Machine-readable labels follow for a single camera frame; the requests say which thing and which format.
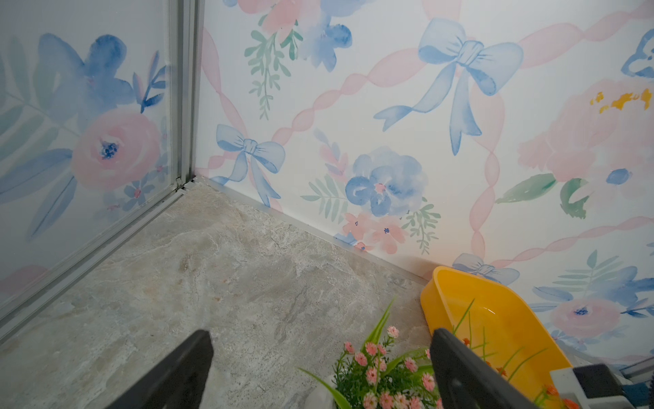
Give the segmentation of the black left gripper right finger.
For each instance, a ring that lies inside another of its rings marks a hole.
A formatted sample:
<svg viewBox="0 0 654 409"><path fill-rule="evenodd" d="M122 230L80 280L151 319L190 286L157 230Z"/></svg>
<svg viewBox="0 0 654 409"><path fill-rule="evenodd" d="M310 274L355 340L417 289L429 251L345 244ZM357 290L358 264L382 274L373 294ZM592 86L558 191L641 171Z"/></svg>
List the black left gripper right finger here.
<svg viewBox="0 0 654 409"><path fill-rule="evenodd" d="M535 407L448 330L439 328L434 331L430 354L443 407Z"/></svg>

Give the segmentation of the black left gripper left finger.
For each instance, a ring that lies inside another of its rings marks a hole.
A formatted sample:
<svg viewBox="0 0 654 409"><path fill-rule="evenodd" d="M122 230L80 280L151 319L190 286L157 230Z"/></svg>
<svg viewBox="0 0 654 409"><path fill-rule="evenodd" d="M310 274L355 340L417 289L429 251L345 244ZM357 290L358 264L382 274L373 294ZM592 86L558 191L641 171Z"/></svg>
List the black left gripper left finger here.
<svg viewBox="0 0 654 409"><path fill-rule="evenodd" d="M108 407L198 408L213 356L211 334L197 330Z"/></svg>

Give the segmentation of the yellow plastic storage tray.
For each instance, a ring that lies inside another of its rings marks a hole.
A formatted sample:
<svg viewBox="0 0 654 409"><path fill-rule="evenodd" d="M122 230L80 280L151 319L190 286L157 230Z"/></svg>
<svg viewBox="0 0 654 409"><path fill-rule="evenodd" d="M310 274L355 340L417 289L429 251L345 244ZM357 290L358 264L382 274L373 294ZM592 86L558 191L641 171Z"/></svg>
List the yellow plastic storage tray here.
<svg viewBox="0 0 654 409"><path fill-rule="evenodd" d="M448 330L537 407L565 406L550 373L572 364L507 286L437 267L420 301L431 332Z"/></svg>

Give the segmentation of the pink flower plant back pot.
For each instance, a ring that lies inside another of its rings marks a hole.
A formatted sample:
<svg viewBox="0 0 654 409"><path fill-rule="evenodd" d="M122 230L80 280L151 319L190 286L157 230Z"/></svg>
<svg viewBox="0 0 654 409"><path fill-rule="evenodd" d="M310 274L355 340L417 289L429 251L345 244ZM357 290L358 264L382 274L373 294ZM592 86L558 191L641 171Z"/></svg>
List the pink flower plant back pot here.
<svg viewBox="0 0 654 409"><path fill-rule="evenodd" d="M326 390L337 408L443 407L426 348L391 356L400 338L398 328L388 325L391 308L387 306L360 347L345 342L331 380L300 370Z"/></svg>

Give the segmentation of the aluminium left corner post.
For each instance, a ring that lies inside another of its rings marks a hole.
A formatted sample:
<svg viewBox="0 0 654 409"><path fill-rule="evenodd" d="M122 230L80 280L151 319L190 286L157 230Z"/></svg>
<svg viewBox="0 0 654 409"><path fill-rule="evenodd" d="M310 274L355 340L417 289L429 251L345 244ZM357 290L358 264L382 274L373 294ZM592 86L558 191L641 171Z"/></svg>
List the aluminium left corner post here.
<svg viewBox="0 0 654 409"><path fill-rule="evenodd" d="M175 184L195 177L204 0L169 1L170 114Z"/></svg>

